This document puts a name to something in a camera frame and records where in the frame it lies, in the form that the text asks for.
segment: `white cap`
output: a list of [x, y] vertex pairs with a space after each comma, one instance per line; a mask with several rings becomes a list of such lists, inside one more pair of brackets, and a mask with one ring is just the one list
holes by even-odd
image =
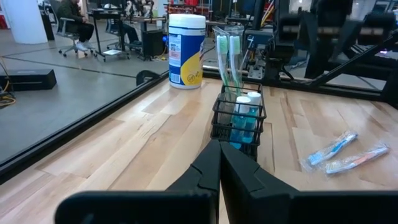
[[248, 98], [250, 99], [250, 104], [260, 105], [261, 104], [261, 94], [258, 92], [249, 92]]
[[237, 113], [248, 113], [250, 110], [250, 106], [249, 105], [242, 105], [239, 103], [250, 103], [250, 98], [246, 97], [246, 96], [238, 96], [236, 99], [236, 104], [235, 104], [235, 112]]

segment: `concrete floor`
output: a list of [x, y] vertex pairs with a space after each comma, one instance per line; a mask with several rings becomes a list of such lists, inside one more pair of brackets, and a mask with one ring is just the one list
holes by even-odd
[[[99, 25], [101, 47], [117, 41]], [[96, 45], [95, 35], [91, 39]], [[0, 30], [0, 55], [7, 69], [51, 68], [57, 85], [52, 90], [15, 92], [17, 103], [0, 110], [0, 164], [14, 154], [45, 139], [105, 104], [135, 89], [141, 70], [162, 73], [167, 62], [143, 62], [131, 52], [131, 59], [84, 57], [58, 53], [71, 40], [55, 36], [46, 44], [16, 44], [10, 30]]]

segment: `sitting person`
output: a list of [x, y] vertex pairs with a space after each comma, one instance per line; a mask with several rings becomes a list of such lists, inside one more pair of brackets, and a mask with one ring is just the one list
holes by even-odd
[[[79, 12], [78, 3], [80, 0], [62, 0], [58, 9], [58, 18], [73, 19], [74, 22], [68, 22], [66, 32], [79, 34], [79, 41], [76, 44], [77, 49], [86, 51], [93, 49], [90, 39], [93, 36], [94, 26], [87, 23], [87, 18]], [[63, 21], [59, 19], [60, 26], [63, 27]]]
[[[104, 6], [104, 9], [116, 9], [116, 6], [110, 5], [110, 4], [106, 4]], [[119, 24], [118, 23], [115, 23], [112, 20], [110, 20], [110, 24], [111, 24], [111, 27], [110, 27], [111, 30], [119, 31]], [[127, 36], [129, 37], [129, 43], [130, 44], [133, 44], [134, 42], [137, 43], [139, 41], [138, 40], [137, 31], [136, 31], [135, 28], [133, 28], [133, 27], [131, 27], [131, 26], [125, 24], [125, 23], [123, 24], [122, 28], [123, 28], [123, 32], [125, 34], [127, 34]]]

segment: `wooden tabletop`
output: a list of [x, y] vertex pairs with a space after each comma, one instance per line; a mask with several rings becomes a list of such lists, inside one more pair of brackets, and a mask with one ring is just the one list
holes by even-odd
[[[197, 90], [164, 81], [0, 186], [0, 223], [52, 223], [56, 206], [82, 190], [163, 190], [209, 139], [221, 82]], [[398, 112], [385, 103], [264, 87], [268, 118], [258, 163], [299, 190], [392, 190], [398, 186]], [[347, 173], [308, 173], [299, 161], [351, 129], [336, 156], [389, 143], [389, 154]], [[220, 223], [228, 223], [221, 195]]]

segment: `yellow label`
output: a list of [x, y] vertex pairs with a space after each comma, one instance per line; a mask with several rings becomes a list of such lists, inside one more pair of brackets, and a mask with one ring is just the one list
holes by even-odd
[[198, 85], [201, 84], [202, 76], [203, 68], [198, 52], [181, 66], [181, 80], [185, 85]]

